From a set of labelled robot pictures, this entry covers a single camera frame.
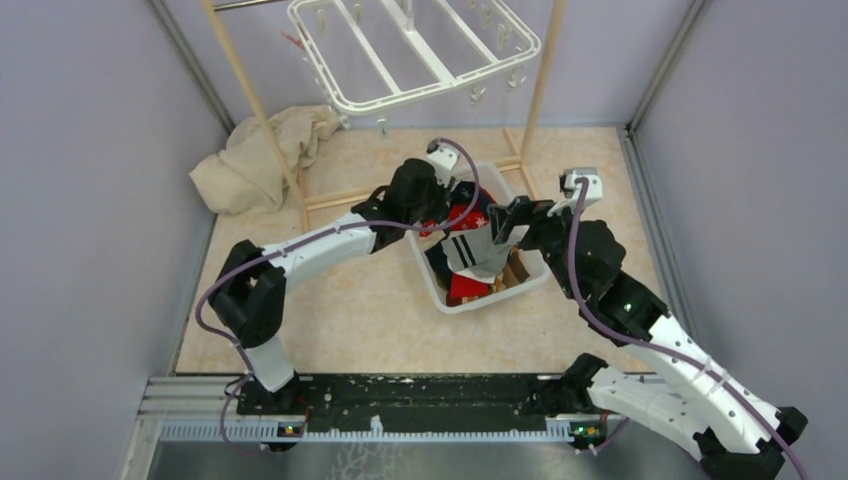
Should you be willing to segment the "red snowflake sock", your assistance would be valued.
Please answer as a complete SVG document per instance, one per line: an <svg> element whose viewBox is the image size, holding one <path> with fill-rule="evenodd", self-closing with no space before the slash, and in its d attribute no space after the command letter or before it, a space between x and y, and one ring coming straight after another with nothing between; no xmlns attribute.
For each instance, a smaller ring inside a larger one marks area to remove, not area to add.
<svg viewBox="0 0 848 480"><path fill-rule="evenodd" d="M465 210L467 203L438 204L424 219L422 226L425 231L418 233L420 238L436 234L449 236L453 232L476 230L490 224L490 218L479 205L472 207L469 213Z"/></svg>

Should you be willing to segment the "white grey sock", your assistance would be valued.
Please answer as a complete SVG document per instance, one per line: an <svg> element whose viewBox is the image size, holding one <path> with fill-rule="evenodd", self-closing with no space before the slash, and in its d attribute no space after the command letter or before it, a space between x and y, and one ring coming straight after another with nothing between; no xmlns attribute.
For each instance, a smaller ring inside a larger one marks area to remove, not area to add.
<svg viewBox="0 0 848 480"><path fill-rule="evenodd" d="M501 273L515 243L495 245L487 229L465 230L441 242L451 272L493 284Z"/></svg>

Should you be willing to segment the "dark navy sock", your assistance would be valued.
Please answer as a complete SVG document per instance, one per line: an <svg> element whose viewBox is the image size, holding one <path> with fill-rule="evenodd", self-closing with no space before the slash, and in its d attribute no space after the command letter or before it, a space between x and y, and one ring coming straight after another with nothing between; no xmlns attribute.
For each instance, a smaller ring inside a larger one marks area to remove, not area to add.
<svg viewBox="0 0 848 480"><path fill-rule="evenodd" d="M473 181L460 181L449 195L448 204L451 208L460 207L464 211L476 199L472 211L488 213L488 206L495 202L495 198L483 187Z"/></svg>

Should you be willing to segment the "white plastic laundry basket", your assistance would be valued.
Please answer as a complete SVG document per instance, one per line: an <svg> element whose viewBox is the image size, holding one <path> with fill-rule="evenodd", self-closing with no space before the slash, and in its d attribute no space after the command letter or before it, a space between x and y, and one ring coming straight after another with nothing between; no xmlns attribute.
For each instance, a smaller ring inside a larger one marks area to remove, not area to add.
<svg viewBox="0 0 848 480"><path fill-rule="evenodd" d="M492 163L454 172L456 191L448 201L446 231L409 232L407 243L435 307L457 314L487 307L541 285L550 272L537 251L523 251L518 242L527 231L516 227L508 238L492 240L487 208L514 198L500 170Z"/></svg>

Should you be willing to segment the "white plastic sock hanger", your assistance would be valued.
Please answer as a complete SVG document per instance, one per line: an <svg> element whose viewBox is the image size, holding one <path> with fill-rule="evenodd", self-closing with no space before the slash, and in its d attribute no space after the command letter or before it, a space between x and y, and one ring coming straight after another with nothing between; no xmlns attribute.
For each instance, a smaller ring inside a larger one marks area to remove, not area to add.
<svg viewBox="0 0 848 480"><path fill-rule="evenodd" d="M456 92L477 106L498 81L521 86L543 49L505 1L292 1L286 13L315 83L346 117Z"/></svg>

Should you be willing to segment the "red plain sock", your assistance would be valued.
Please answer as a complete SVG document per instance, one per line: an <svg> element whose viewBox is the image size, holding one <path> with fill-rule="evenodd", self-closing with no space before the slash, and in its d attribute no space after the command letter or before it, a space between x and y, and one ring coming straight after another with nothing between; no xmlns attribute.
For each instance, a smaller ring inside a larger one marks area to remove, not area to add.
<svg viewBox="0 0 848 480"><path fill-rule="evenodd" d="M488 283L453 273L446 294L446 304L456 306L490 294Z"/></svg>

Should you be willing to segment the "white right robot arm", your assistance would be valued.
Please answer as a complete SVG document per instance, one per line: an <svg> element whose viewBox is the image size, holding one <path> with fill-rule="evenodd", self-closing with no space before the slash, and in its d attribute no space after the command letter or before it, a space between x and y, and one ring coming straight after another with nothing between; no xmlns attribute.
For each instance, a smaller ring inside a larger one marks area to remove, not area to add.
<svg viewBox="0 0 848 480"><path fill-rule="evenodd" d="M650 366L662 388L590 355L532 396L544 413L610 411L661 435L712 479L773 479L785 464L807 471L793 445L807 426L794 407L746 389L700 347L668 306L622 267L625 250L606 223L584 221L584 202L525 196L489 209L493 239L516 227L519 248L539 252L563 293L596 333Z"/></svg>

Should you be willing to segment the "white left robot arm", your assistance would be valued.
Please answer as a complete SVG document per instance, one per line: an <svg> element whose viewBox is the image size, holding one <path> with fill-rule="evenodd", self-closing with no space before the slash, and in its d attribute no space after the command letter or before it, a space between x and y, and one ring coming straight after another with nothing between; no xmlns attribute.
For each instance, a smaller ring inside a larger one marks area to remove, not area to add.
<svg viewBox="0 0 848 480"><path fill-rule="evenodd" d="M348 260L383 250L411 230L422 230L446 205L458 156L452 151L405 160L391 182L337 221L295 239L230 252L218 279L202 296L238 349L260 399L277 414L292 411L300 388L277 333L285 297L294 288Z"/></svg>

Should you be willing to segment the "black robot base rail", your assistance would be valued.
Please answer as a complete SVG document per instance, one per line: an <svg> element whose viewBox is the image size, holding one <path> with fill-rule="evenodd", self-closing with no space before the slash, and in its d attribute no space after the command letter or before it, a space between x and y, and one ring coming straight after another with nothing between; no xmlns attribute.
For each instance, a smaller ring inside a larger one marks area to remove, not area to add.
<svg viewBox="0 0 848 480"><path fill-rule="evenodd" d="M591 407L557 374L302 374L268 393L228 375L152 378L138 416L165 441L298 444L554 442L589 445L622 416Z"/></svg>

